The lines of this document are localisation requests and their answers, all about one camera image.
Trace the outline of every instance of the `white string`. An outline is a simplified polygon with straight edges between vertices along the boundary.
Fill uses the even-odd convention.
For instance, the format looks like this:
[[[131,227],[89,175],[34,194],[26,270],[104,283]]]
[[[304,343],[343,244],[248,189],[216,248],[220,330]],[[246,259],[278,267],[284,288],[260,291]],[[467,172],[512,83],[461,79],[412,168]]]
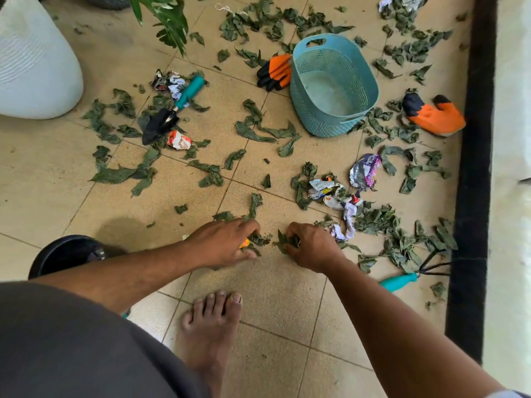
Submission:
[[[218,8],[218,5],[221,6],[220,3],[217,3],[214,8],[216,8],[217,11],[226,11],[226,12],[230,12],[232,15],[236,15],[236,14],[239,14],[239,15],[242,15],[242,14],[245,14],[245,15],[249,15],[247,12],[245,11],[242,11],[242,12],[232,12],[230,10],[230,7],[228,5],[225,5],[224,7],[221,7],[221,8]]]

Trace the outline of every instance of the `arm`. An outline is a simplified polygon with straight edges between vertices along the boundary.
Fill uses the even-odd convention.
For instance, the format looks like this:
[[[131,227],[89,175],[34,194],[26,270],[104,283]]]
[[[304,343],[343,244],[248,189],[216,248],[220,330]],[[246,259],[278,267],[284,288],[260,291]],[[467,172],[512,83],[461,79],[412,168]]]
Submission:
[[[260,232],[257,221],[209,222],[178,243],[127,254],[35,278],[123,313],[148,294],[197,268],[228,266],[256,254],[240,250],[245,238]]]
[[[326,275],[389,398],[485,398],[503,390],[475,361],[349,261],[320,227],[292,223],[298,265]]]

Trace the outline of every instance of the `tiled floor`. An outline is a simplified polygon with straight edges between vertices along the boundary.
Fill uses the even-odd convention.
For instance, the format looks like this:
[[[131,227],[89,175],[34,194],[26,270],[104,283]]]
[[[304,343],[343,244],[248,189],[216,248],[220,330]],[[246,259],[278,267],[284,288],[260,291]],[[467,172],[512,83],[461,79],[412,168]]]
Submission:
[[[319,166],[319,173],[333,171],[347,183],[348,170],[356,158],[370,151],[364,143],[366,135],[357,132],[332,139],[310,137],[296,116],[287,90],[268,94],[257,88],[256,70],[246,66],[235,53],[229,60],[217,63],[217,51],[231,50],[234,44],[219,36],[224,13],[216,6],[241,10],[251,1],[256,0],[185,0],[190,32],[199,32],[205,40],[205,46],[189,43],[185,59],[156,40],[157,30],[151,26],[154,20],[148,12],[140,27],[130,10],[103,11],[83,0],[45,2],[46,8],[59,17],[56,24],[80,60],[85,93],[73,111],[58,119],[0,117],[1,280],[25,278],[39,249],[63,234],[88,234],[129,251],[152,248],[181,240],[217,212],[247,213],[253,192],[263,196],[264,204],[257,214],[263,233],[276,234],[277,229],[284,230],[291,221],[313,222],[322,220],[323,213],[333,213],[317,203],[312,203],[308,211],[301,211],[293,202],[289,180],[310,160]],[[361,35],[368,41],[362,53],[369,62],[382,55],[386,43],[402,42],[399,34],[386,39],[381,31],[385,22],[376,12],[379,0],[274,1],[282,8],[294,7],[305,13],[312,4],[336,25],[355,25],[344,35],[349,39]],[[334,9],[339,5],[346,6],[347,12]],[[428,57],[433,67],[426,76],[426,86],[419,86],[425,100],[443,93],[463,109],[468,50],[459,51],[458,45],[468,42],[470,19],[457,23],[455,15],[471,8],[472,0],[429,0],[420,11],[418,28],[455,29],[454,35],[437,45]],[[73,27],[83,24],[90,28],[83,35],[76,34]],[[285,29],[285,41],[296,42],[295,26],[286,24]],[[246,47],[260,49],[264,58],[280,50],[263,33],[249,34],[251,40]],[[213,69],[214,64],[223,71]],[[391,62],[391,70],[404,73],[394,80],[374,72],[380,87],[379,106],[418,85],[408,76],[413,66],[400,68]],[[94,185],[88,181],[95,172],[91,154],[102,142],[84,127],[87,123],[80,116],[93,99],[109,101],[114,87],[129,91],[140,111],[151,95],[139,94],[133,83],[147,86],[157,68],[185,74],[204,70],[210,86],[196,101],[212,107],[205,113],[184,111],[182,116],[188,117],[189,122],[183,122],[182,127],[193,139],[212,140],[198,153],[198,158],[207,163],[222,164],[230,152],[246,148],[246,155],[232,171],[222,171],[222,187],[199,188],[197,182],[203,174],[186,166],[182,152],[170,150],[165,150],[155,162],[158,173],[140,197],[130,197],[130,180],[120,185]],[[285,127],[287,120],[295,124],[303,138],[295,144],[292,156],[280,158],[277,145],[249,142],[235,133],[234,122],[246,116],[242,102],[248,98],[265,112],[264,126]],[[133,122],[112,114],[106,119],[113,125]],[[400,140],[392,144],[404,146]],[[113,167],[136,164],[144,152],[138,140],[108,147],[113,153]],[[399,171],[390,177],[379,169],[378,192],[364,194],[367,200],[395,207],[409,232],[416,219],[427,226],[435,224],[440,216],[453,218],[460,135],[442,140],[422,133],[415,147],[419,151],[441,150],[441,165],[453,176],[443,180],[437,173],[424,173],[413,193],[403,195],[398,190],[404,175]],[[392,160],[399,165],[400,159]],[[267,173],[271,174],[272,187],[264,191],[260,182]],[[173,206],[183,203],[188,204],[189,211],[176,216]],[[156,225],[146,228],[153,221]],[[353,242],[367,254],[378,253],[382,248],[382,239],[377,236],[357,234]],[[357,261],[354,250],[344,251]],[[428,254],[422,249],[418,253],[423,257]],[[395,273],[389,261],[379,259],[371,276],[381,279]],[[430,311],[424,308],[432,296],[429,286],[438,280],[422,277],[397,295],[443,331],[445,306],[437,305]],[[273,246],[262,248],[262,257],[254,263],[220,271],[203,269],[175,280],[136,304],[130,319],[175,349],[178,319],[189,303],[219,288],[237,289],[244,296],[242,325],[223,396],[269,397],[272,388],[273,396],[286,398],[344,397],[352,396],[353,391],[359,396],[384,395],[333,286],[323,275],[297,267]]]

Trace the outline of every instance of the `bare foot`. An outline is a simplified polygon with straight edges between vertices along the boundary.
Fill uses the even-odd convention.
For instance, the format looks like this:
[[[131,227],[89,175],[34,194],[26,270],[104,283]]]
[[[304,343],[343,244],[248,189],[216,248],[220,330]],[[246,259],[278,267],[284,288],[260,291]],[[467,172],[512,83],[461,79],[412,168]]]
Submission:
[[[205,300],[196,299],[192,310],[183,316],[178,338],[182,360],[208,384],[212,398],[221,395],[241,318],[242,295],[235,292],[227,297],[224,290]]]

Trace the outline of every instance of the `blue plastic basket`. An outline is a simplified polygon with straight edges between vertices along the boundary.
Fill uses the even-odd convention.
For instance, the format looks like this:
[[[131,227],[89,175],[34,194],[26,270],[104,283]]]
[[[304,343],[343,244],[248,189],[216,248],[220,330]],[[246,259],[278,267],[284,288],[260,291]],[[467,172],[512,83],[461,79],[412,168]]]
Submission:
[[[314,40],[321,46],[307,46]],[[306,129],[317,137],[349,131],[376,104],[378,85],[358,46],[335,34],[309,36],[293,51],[290,93]]]

